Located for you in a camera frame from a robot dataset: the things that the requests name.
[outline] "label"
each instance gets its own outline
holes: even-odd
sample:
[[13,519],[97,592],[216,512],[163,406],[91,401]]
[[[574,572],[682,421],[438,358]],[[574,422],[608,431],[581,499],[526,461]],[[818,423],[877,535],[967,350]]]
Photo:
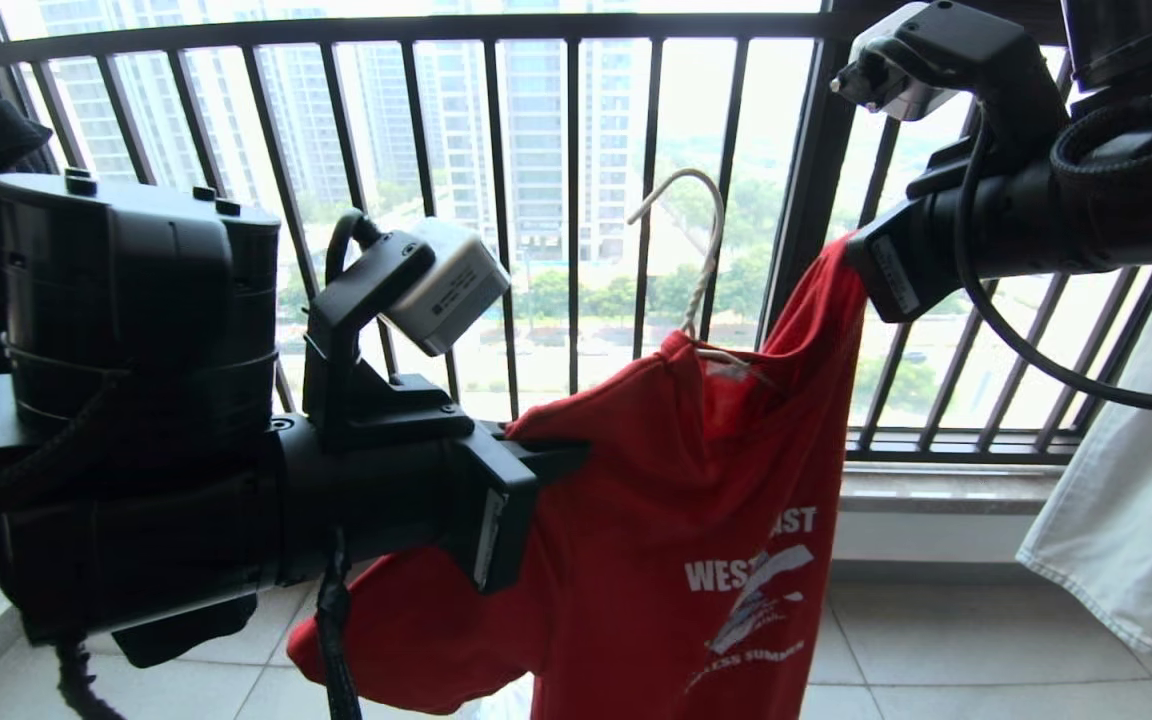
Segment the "label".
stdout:
[[500,530],[500,511],[505,510],[507,498],[493,488],[483,503],[483,526],[479,530],[479,553],[473,560],[473,582],[479,589],[488,584],[488,570],[492,569],[492,552],[495,551],[495,539]]
[[887,287],[895,297],[896,305],[900,305],[901,313],[912,313],[918,309],[918,293],[914,291],[914,283],[909,282],[905,274],[905,265],[901,264],[900,255],[896,255],[895,247],[892,245],[892,237],[884,236],[870,243],[873,249],[874,262],[882,271],[882,278],[887,281]]

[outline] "white cloth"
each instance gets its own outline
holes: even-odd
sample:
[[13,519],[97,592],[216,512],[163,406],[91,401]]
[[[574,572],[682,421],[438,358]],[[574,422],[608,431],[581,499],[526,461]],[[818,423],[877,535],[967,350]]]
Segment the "white cloth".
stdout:
[[[1121,384],[1152,392],[1152,316]],[[1102,408],[1016,560],[1152,653],[1152,414]]]

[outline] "t-shirt sleeve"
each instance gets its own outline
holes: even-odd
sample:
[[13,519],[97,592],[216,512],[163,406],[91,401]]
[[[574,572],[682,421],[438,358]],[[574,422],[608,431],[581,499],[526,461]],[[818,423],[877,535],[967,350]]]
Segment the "t-shirt sleeve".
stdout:
[[[438,548],[382,558],[349,588],[346,647],[359,696],[385,705],[450,714],[531,670],[541,673],[558,597],[552,553],[526,539],[518,583],[490,596]],[[325,680],[313,619],[297,626],[287,655]]]

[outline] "black railing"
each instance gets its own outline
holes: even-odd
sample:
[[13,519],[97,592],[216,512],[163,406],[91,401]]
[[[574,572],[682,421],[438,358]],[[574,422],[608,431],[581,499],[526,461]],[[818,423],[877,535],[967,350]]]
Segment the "black railing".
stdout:
[[[1053,1],[984,1],[977,3],[983,9],[1009,15],[1026,24],[1041,41],[1061,41],[1060,6]],[[434,214],[434,181],[431,174],[429,145],[424,127],[424,111],[420,107],[420,83],[417,79],[415,44],[417,41],[476,41],[483,47],[486,81],[486,120],[488,120],[490,162],[495,197],[495,227],[499,259],[508,268],[511,259],[509,237],[508,195],[502,138],[502,101],[500,101],[497,45],[501,40],[515,38],[545,38],[566,41],[567,58],[567,134],[566,142],[570,161],[567,164],[568,192],[566,196],[566,219],[568,222],[567,248],[567,336],[568,373],[567,387],[575,392],[579,387],[579,167],[582,158],[579,144],[579,47],[594,38],[645,38],[650,40],[650,67],[646,97],[646,123],[643,158],[643,192],[652,190],[657,179],[657,142],[659,136],[660,76],[662,76],[664,41],[677,37],[727,37],[736,41],[735,63],[732,68],[732,93],[728,97],[726,124],[723,124],[722,152],[718,167],[718,184],[723,199],[732,190],[733,158],[740,128],[742,90],[750,41],[755,38],[812,38],[814,53],[809,68],[808,86],[791,154],[790,169],[786,179],[785,200],[778,222],[773,245],[773,266],[764,293],[756,336],[764,338],[772,320],[780,314],[795,285],[806,266],[818,255],[828,238],[831,211],[835,200],[835,185],[844,160],[847,142],[855,118],[855,108],[838,99],[828,91],[828,81],[846,62],[851,37],[882,14],[900,3],[879,0],[838,0],[833,10],[817,14],[732,14],[732,15],[498,15],[498,17],[429,17],[429,18],[309,18],[270,20],[270,22],[247,22],[207,24],[206,26],[156,26],[132,29],[132,31],[99,32],[37,38],[37,40],[0,41],[0,68],[20,76],[20,68],[32,69],[37,91],[46,118],[41,121],[55,128],[65,164],[83,165],[78,137],[73,128],[73,119],[65,114],[60,101],[56,78],[50,61],[65,58],[92,58],[99,65],[101,78],[113,104],[118,129],[123,136],[134,173],[142,182],[154,181],[151,162],[142,145],[141,131],[128,106],[124,83],[118,71],[116,56],[128,53],[165,53],[168,59],[172,81],[179,92],[188,135],[192,138],[204,181],[223,194],[223,177],[217,165],[217,154],[211,147],[207,129],[202,119],[200,99],[191,74],[187,71],[188,50],[215,50],[238,47],[247,66],[247,82],[250,83],[257,115],[260,120],[262,139],[270,157],[270,167],[282,204],[283,220],[297,255],[297,266],[306,296],[313,297],[319,288],[310,249],[305,238],[305,227],[301,222],[296,192],[293,191],[288,174],[282,138],[271,116],[268,83],[262,76],[257,51],[264,46],[288,44],[313,44],[319,47],[323,68],[328,86],[329,105],[338,132],[340,154],[344,164],[349,204],[366,209],[364,183],[361,168],[356,164],[355,137],[349,131],[348,114],[342,92],[342,76],[338,68],[335,46],[342,41],[396,41],[406,78],[408,108],[411,113],[412,137],[417,173],[420,181],[422,205],[426,214]],[[1068,92],[1069,65],[1060,78],[1061,88]],[[28,97],[22,88],[14,88],[14,94]],[[26,111],[32,105],[23,103]],[[969,115],[965,131],[978,119]],[[879,197],[887,183],[893,152],[900,134],[900,123],[888,119],[882,128],[873,160],[867,192],[861,204],[861,223],[872,220],[879,210]],[[632,356],[643,354],[645,318],[649,310],[649,247],[652,237],[650,217],[641,220],[637,236],[637,265],[634,295]],[[1111,325],[1126,304],[1132,287],[1135,270],[1121,273],[1111,298],[1102,306],[1096,320],[1087,346],[1084,347],[1075,369],[1087,372],[1111,335]],[[1041,340],[1059,302],[1064,295],[1068,278],[1051,279],[1046,296],[1030,324],[1029,338]],[[710,281],[700,318],[702,336],[708,335],[710,320],[714,309],[714,281]],[[1100,370],[1102,379],[1115,379],[1132,350],[1139,326],[1152,309],[1152,274],[1140,291],[1132,311],[1123,324],[1123,331],[1115,338],[1114,346]],[[518,366],[515,338],[515,305],[511,291],[502,301],[503,346],[506,346],[506,378],[511,415],[520,411]],[[1074,424],[1066,424],[1075,393],[1066,389],[1053,401],[1048,419],[1040,429],[1006,429],[1005,416],[1015,401],[1016,392],[1026,372],[1026,366],[1016,359],[1007,374],[1000,395],[993,400],[988,418],[978,429],[946,429],[942,420],[964,365],[972,354],[975,340],[980,331],[979,316],[970,311],[950,365],[937,389],[922,427],[884,427],[882,410],[890,396],[893,382],[902,365],[902,357],[910,340],[911,325],[895,328],[886,359],[872,395],[872,402],[863,424],[851,430],[850,460],[904,460],[945,462],[1002,462],[1002,464],[1061,464],[1068,461],[1084,429],[1094,418],[1097,402],[1084,402],[1075,414]],[[378,324],[384,363],[389,373],[397,372],[393,338],[382,324]],[[456,359],[447,354],[448,389],[458,396]],[[282,366],[278,370],[278,395],[287,409],[294,407],[291,387]]]

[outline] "clothes hanger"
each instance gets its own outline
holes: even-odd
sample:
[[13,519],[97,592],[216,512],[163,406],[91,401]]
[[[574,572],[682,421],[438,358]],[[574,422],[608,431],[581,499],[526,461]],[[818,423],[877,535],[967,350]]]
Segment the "clothes hanger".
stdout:
[[781,392],[782,395],[785,389],[778,386],[776,382],[772,381],[766,374],[758,372],[758,369],[753,364],[748,363],[748,361],[741,359],[732,353],[726,350],[719,350],[717,347],[702,347],[700,341],[696,340],[696,311],[700,309],[700,301],[705,297],[705,288],[708,287],[708,279],[718,272],[718,249],[723,242],[723,196],[722,192],[718,191],[718,185],[714,183],[713,179],[707,176],[703,170],[696,168],[682,168],[672,174],[664,180],[662,183],[655,187],[655,190],[644,197],[643,204],[639,209],[635,210],[626,219],[626,223],[632,225],[639,221],[639,219],[645,215],[655,200],[659,199],[664,191],[668,190],[668,187],[673,184],[673,181],[682,177],[695,177],[704,183],[705,188],[708,190],[710,197],[714,202],[714,219],[712,227],[708,228],[708,250],[705,252],[705,264],[700,268],[700,278],[696,281],[695,290],[691,290],[691,300],[687,302],[687,311],[684,316],[684,321],[682,323],[681,331],[691,339],[692,344],[696,347],[696,356],[704,361],[712,361],[712,363],[722,363],[725,365],[733,365],[740,370],[740,372],[749,373],[755,378],[759,379],[759,382],[765,384],[765,386]]

